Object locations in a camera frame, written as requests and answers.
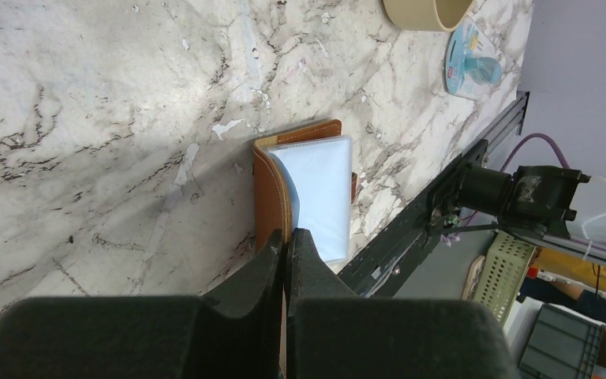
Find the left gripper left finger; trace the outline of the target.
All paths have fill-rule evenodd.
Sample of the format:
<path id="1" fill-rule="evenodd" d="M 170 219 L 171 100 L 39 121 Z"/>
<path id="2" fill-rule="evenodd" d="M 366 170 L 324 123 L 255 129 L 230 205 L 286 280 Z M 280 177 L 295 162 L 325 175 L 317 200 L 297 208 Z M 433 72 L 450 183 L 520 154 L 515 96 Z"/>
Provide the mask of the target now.
<path id="1" fill-rule="evenodd" d="M 205 295 L 38 297 L 0 316 L 0 378 L 275 378 L 285 240 Z"/>

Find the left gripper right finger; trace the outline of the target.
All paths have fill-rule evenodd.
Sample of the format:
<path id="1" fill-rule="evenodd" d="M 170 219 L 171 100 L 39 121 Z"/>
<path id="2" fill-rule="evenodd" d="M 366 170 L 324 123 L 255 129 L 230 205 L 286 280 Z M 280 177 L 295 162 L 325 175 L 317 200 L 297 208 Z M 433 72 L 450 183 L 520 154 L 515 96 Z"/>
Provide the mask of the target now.
<path id="1" fill-rule="evenodd" d="M 481 304 L 363 298 L 320 259 L 312 234 L 288 245 L 286 377 L 516 378 L 503 330 Z"/>

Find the brown leather card holder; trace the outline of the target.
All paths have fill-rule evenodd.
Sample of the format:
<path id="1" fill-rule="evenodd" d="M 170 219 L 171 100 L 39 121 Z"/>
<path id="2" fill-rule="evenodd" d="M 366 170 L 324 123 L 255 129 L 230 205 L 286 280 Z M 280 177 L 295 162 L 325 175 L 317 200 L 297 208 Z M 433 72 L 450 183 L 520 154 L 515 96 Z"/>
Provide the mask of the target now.
<path id="1" fill-rule="evenodd" d="M 338 119 L 261 137 L 252 146 L 256 248 L 275 230 L 311 232 L 325 263 L 348 258 L 357 175 Z"/>

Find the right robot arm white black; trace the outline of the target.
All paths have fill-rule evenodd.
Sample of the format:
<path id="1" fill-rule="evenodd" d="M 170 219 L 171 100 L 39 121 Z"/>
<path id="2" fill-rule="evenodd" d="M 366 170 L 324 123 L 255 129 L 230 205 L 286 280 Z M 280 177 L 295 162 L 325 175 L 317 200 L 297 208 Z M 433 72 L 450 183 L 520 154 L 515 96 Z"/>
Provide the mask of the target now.
<path id="1" fill-rule="evenodd" d="M 437 235 L 504 231 L 606 265 L 606 178 L 554 166 L 513 174 L 466 166 L 441 188 L 426 227 Z"/>

